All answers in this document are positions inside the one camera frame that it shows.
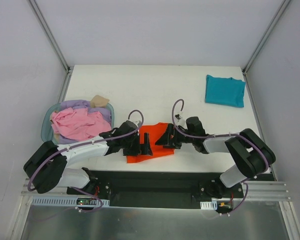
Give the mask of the orange t shirt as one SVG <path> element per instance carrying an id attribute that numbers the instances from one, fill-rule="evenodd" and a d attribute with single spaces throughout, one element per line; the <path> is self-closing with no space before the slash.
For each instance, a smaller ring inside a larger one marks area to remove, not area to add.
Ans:
<path id="1" fill-rule="evenodd" d="M 173 155 L 174 149 L 163 148 L 162 145 L 155 145 L 155 142 L 165 133 L 167 127 L 168 123 L 165 122 L 159 122 L 155 125 L 143 125 L 139 130 L 140 143 L 144 143 L 144 133 L 148 133 L 152 155 L 127 156 L 126 162 L 128 164 L 136 164 L 154 158 Z"/>

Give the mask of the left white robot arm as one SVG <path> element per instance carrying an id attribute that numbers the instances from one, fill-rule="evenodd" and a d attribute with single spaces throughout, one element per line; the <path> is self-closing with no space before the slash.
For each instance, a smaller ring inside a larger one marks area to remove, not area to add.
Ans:
<path id="1" fill-rule="evenodd" d="M 88 140 L 55 144 L 45 141 L 24 164 L 29 178 L 28 191 L 44 194 L 55 187 L 66 187 L 69 193 L 97 195 L 98 181 L 82 166 L 70 166 L 94 157 L 104 157 L 123 151 L 125 156 L 151 156 L 150 136 L 139 133 L 141 122 L 126 120 L 120 127 L 100 133 Z"/>

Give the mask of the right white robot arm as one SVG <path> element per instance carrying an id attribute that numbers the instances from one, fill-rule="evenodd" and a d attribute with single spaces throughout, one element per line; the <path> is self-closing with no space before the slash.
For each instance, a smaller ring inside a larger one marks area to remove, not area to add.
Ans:
<path id="1" fill-rule="evenodd" d="M 197 116 L 189 117 L 185 124 L 186 127 L 169 123 L 155 144 L 167 149 L 180 149 L 182 144 L 192 144 L 202 154 L 230 154 L 234 165 L 210 187 L 220 197 L 231 194 L 234 185 L 266 172 L 276 161 L 274 152 L 250 128 L 239 133 L 209 135 Z"/>

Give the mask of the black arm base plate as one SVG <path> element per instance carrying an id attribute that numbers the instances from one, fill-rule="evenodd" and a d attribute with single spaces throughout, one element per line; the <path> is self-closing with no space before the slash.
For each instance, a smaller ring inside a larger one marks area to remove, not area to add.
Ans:
<path id="1" fill-rule="evenodd" d="M 97 171 L 87 190 L 112 207 L 199 209 L 212 200 L 217 172 Z"/>

